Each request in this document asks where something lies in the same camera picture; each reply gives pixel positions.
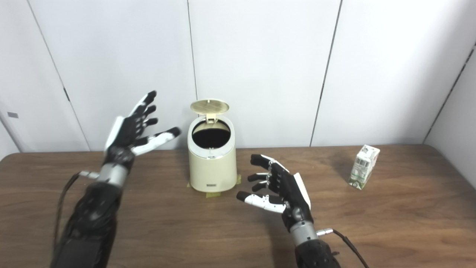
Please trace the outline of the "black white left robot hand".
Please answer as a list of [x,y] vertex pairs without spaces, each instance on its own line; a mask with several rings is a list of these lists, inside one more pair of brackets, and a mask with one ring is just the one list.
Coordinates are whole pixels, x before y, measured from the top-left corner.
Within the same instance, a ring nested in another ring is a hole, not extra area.
[[117,117],[105,145],[103,165],[116,164],[130,171],[135,158],[172,141],[181,134],[181,129],[173,127],[163,132],[144,136],[147,127],[158,123],[158,118],[148,116],[155,112],[153,101],[155,90],[147,93],[132,109],[127,117]]

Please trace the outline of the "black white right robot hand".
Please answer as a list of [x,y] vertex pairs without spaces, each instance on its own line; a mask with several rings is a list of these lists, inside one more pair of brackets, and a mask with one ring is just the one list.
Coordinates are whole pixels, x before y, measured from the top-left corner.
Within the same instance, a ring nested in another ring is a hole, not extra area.
[[289,232],[295,224],[314,222],[311,201],[299,174],[291,174],[279,161],[262,154],[252,154],[250,163],[267,172],[249,175],[248,181],[256,184],[252,186],[251,193],[239,191],[236,195],[238,200],[279,213]]

